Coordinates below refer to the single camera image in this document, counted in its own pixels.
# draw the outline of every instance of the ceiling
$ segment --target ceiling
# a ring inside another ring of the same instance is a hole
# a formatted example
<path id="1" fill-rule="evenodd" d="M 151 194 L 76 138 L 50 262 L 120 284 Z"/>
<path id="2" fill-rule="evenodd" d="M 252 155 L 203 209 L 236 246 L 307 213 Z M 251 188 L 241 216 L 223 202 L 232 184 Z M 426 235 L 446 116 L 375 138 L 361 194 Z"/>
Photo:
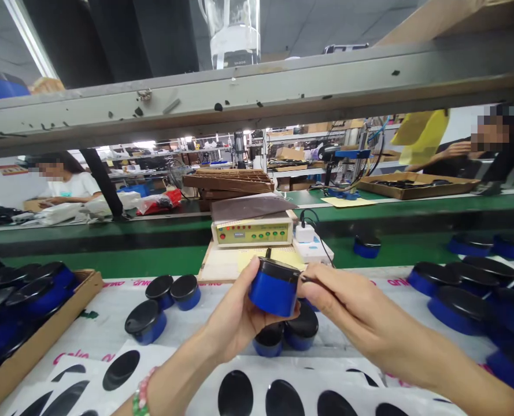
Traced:
<path id="1" fill-rule="evenodd" d="M 321 54 L 330 44 L 374 44 L 426 0 L 261 0 L 262 60 Z M 209 35 L 190 0 L 199 66 L 211 69 Z M 39 71 L 0 0 L 0 71 L 32 84 Z"/>

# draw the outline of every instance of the cardboard tray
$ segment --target cardboard tray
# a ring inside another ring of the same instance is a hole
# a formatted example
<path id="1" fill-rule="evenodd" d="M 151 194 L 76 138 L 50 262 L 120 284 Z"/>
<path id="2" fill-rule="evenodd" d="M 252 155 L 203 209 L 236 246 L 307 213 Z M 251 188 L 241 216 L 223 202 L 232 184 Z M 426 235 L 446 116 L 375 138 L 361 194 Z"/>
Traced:
<path id="1" fill-rule="evenodd" d="M 82 282 L 75 294 L 0 366 L 0 405 L 101 291 L 100 272 L 86 269 L 74 274 Z"/>
<path id="2" fill-rule="evenodd" d="M 431 183 L 435 179 L 445 179 L 452 182 L 451 185 L 440 185 L 431 188 L 417 188 L 403 190 L 399 188 L 392 188 L 386 185 L 378 185 L 370 183 L 372 181 L 397 181 L 397 180 L 412 180 L 418 183 Z M 357 184 L 357 188 L 364 191 L 372 192 L 374 194 L 386 195 L 392 198 L 401 200 L 430 198 L 432 196 L 444 195 L 457 195 L 467 194 L 476 187 L 480 182 L 477 179 L 463 179 L 450 176 L 428 175 L 423 173 L 405 172 L 405 173 L 389 173 L 386 175 L 367 176 Z"/>

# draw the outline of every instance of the yellow sheet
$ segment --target yellow sheet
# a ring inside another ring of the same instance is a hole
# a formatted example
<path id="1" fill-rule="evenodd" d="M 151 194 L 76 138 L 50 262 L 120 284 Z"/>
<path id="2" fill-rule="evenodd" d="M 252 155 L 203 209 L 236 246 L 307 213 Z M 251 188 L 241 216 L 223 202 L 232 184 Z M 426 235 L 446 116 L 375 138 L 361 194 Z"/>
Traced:
<path id="1" fill-rule="evenodd" d="M 329 204 L 334 205 L 336 208 L 350 208 L 354 206 L 365 206 L 365 205 L 374 205 L 376 202 L 358 198 L 356 200 L 348 200 L 336 198 L 335 196 L 331 196 L 330 198 L 321 198 L 324 202 L 328 202 Z"/>

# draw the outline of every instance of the woman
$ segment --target woman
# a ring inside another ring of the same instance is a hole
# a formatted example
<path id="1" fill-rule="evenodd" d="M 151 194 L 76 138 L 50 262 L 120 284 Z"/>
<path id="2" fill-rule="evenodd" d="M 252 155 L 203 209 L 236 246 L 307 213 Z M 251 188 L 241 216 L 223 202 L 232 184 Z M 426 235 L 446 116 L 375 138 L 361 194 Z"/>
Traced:
<path id="1" fill-rule="evenodd" d="M 30 170 L 47 178 L 49 196 L 39 204 L 41 208 L 65 202 L 88 202 L 102 195 L 99 185 L 81 164 L 67 151 L 27 156 Z"/>
<path id="2" fill-rule="evenodd" d="M 243 351 L 264 326 L 285 320 L 251 303 L 247 292 L 257 274 L 253 258 L 207 323 L 140 386 L 140 400 L 129 398 L 114 416 L 179 416 L 211 372 Z M 303 272 L 323 287 L 299 282 L 307 298 L 351 343 L 385 372 L 432 390 L 469 415 L 514 416 L 514 390 L 480 368 L 455 344 L 426 328 L 367 278 L 311 264 Z M 299 314 L 296 308 L 295 318 Z"/>

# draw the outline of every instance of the white t-shirt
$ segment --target white t-shirt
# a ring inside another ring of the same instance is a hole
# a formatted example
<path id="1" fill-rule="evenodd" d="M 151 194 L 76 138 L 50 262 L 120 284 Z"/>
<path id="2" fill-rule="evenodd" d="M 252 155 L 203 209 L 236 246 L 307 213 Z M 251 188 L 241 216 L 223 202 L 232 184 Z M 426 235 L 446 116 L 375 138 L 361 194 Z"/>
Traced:
<path id="1" fill-rule="evenodd" d="M 75 173 L 68 182 L 49 181 L 49 194 L 72 198 L 87 198 L 101 189 L 89 172 Z"/>

